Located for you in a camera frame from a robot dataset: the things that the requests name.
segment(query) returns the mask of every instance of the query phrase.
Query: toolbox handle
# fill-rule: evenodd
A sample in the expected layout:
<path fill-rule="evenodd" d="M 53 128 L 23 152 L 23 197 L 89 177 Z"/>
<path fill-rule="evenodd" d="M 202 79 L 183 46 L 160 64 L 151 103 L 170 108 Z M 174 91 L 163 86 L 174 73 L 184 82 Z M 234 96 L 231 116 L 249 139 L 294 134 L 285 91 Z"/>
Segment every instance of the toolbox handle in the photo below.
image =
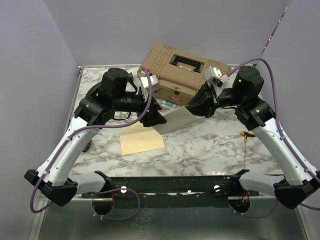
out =
<path fill-rule="evenodd" d="M 183 64 L 188 64 L 188 65 L 194 66 L 195 68 L 194 68 L 193 71 L 196 72 L 196 73 L 201 73 L 200 72 L 201 62 L 195 61 L 195 60 L 183 57 L 183 56 L 176 56 L 174 58 L 174 60 L 171 62 L 171 64 L 175 65 L 175 66 L 178 66 L 179 62 L 183 63 Z"/>

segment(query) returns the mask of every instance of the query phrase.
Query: gray partition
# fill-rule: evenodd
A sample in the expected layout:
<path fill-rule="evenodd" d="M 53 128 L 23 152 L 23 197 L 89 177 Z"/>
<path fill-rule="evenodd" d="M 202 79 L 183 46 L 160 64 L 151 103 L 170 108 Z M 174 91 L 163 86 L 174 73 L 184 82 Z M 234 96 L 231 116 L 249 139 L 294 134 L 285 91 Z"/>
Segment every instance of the gray partition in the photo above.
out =
<path fill-rule="evenodd" d="M 238 64 L 260 56 L 288 0 L 44 0 L 80 65 L 139 64 L 154 44 Z"/>
<path fill-rule="evenodd" d="M 293 0 L 263 54 L 274 73 L 282 126 L 317 169 L 320 169 L 319 11 L 319 0 Z M 263 96 L 273 106 L 269 74 L 262 64 L 258 68 L 265 79 Z M 310 205 L 320 207 L 319 192 L 307 200 Z M 309 214 L 317 226 L 320 212 Z"/>
<path fill-rule="evenodd" d="M 23 240 L 34 217 L 24 173 L 62 137 L 79 70 L 42 0 L 1 0 L 0 32 L 0 239 Z"/>

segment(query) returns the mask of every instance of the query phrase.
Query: white marble surface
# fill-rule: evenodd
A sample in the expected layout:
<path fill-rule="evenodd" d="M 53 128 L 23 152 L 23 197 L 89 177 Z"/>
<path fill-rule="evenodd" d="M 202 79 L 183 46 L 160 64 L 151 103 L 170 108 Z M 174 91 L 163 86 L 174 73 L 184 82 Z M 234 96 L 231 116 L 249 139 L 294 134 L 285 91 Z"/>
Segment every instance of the white marble surface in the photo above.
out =
<path fill-rule="evenodd" d="M 112 66 L 130 71 L 135 65 Z M 107 67 L 85 68 L 75 106 L 87 91 L 101 81 Z M 234 80 L 231 76 L 230 86 Z M 164 111 L 172 109 L 161 105 Z M 117 113 L 121 118 L 127 113 Z M 132 116 L 124 122 L 131 122 Z M 109 121 L 118 125 L 121 121 Z M 103 129 L 92 139 L 88 152 L 82 153 L 71 170 L 73 175 L 102 171 L 110 177 L 229 175 L 246 168 L 262 174 L 282 171 L 257 137 L 245 143 L 241 131 L 246 128 L 237 120 L 233 109 L 218 109 L 214 116 L 163 136 L 163 149 L 122 156 L 119 133 L 123 128 Z"/>

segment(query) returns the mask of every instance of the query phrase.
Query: beige paper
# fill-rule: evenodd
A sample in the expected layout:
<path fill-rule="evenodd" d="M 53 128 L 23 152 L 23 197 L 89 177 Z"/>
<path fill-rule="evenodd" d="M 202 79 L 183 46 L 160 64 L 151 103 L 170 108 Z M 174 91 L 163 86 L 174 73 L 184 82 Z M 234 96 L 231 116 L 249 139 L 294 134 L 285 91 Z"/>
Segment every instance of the beige paper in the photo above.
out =
<path fill-rule="evenodd" d="M 137 122 L 120 133 L 122 155 L 141 153 L 165 147 L 163 137 L 152 127 Z"/>
<path fill-rule="evenodd" d="M 161 135 L 173 133 L 201 120 L 201 118 L 194 116 L 184 106 L 164 115 L 164 118 L 166 119 L 165 124 L 153 126 L 154 130 Z"/>

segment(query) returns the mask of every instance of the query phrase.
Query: brown plastic case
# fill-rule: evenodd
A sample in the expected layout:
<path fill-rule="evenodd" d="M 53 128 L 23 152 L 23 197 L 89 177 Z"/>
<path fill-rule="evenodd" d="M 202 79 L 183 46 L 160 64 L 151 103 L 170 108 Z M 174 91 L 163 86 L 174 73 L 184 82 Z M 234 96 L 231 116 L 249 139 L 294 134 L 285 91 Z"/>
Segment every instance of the brown plastic case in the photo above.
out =
<path fill-rule="evenodd" d="M 142 66 L 156 75 L 161 85 L 152 95 L 179 106 L 186 105 L 206 81 L 206 68 L 218 68 L 222 74 L 231 71 L 227 64 L 162 45 L 152 48 Z M 141 68 L 137 74 L 138 77 L 143 76 Z"/>

